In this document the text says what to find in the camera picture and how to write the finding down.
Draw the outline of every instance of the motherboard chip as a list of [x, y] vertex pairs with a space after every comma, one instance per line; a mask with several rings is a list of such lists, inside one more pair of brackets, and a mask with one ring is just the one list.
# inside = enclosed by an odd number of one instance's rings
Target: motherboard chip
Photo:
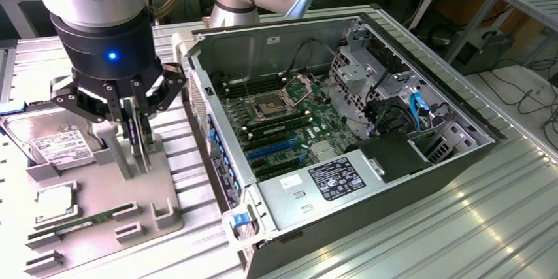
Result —
[[285, 104], [277, 94], [256, 97], [254, 103], [264, 116], [286, 111]]
[[321, 140], [320, 142], [312, 144], [310, 150], [319, 161], [328, 160], [337, 155], [328, 140]]

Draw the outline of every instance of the electronic equipment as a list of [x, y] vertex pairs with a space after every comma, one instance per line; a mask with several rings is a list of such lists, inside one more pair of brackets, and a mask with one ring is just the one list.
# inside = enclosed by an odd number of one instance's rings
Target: electronic equipment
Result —
[[49, 163], [56, 170], [93, 162], [93, 152], [104, 149], [90, 121], [50, 102], [0, 117], [0, 134], [25, 153], [30, 165]]
[[[455, 41], [463, 32], [451, 39]], [[513, 36], [492, 27], [483, 27], [472, 32], [467, 42], [451, 63], [461, 75], [469, 75], [492, 69], [505, 51], [513, 45]]]
[[188, 38], [189, 120], [248, 278], [432, 194], [504, 138], [364, 15]]

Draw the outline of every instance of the hard drive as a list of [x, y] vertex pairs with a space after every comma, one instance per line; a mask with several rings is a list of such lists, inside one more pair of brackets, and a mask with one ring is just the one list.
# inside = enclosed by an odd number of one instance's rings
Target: hard drive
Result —
[[52, 103], [0, 117], [0, 129], [31, 165], [49, 163], [57, 170], [93, 162], [93, 152], [104, 148], [92, 123]]

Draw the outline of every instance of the blue pcie slot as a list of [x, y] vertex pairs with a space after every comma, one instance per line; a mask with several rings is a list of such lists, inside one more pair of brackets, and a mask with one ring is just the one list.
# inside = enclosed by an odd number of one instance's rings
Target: blue pcie slot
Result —
[[274, 152], [278, 152], [281, 150], [286, 150], [292, 148], [292, 146], [294, 145], [294, 141], [296, 141], [296, 138], [293, 138], [292, 140], [288, 140], [286, 142], [282, 142], [280, 144], [262, 148], [261, 150], [256, 150], [254, 152], [246, 153], [246, 158], [253, 159], [253, 158], [265, 156], [268, 154], [272, 154]]

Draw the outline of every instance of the warning sticker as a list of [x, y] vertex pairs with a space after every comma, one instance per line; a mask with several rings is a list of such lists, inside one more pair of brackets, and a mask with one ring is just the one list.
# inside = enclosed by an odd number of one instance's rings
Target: warning sticker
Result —
[[30, 142], [42, 158], [54, 166], [93, 156], [78, 130], [38, 137]]
[[347, 157], [312, 168], [308, 172], [323, 198], [328, 201], [365, 187]]

